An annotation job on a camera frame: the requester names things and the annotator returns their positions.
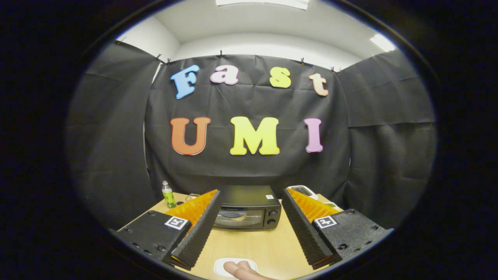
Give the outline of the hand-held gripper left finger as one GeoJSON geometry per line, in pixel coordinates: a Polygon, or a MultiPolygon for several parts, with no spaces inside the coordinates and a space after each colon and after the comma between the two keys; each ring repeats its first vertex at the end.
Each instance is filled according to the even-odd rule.
{"type": "Polygon", "coordinates": [[[147,257],[191,270],[221,209],[221,194],[212,190],[169,211],[148,211],[113,235],[147,257]]]}

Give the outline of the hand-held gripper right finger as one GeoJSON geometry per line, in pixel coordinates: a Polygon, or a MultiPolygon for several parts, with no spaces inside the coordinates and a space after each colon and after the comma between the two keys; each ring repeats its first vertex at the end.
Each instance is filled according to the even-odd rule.
{"type": "Polygon", "coordinates": [[[290,188],[284,190],[282,206],[313,269],[351,259],[393,231],[358,210],[339,211],[290,188]]]}

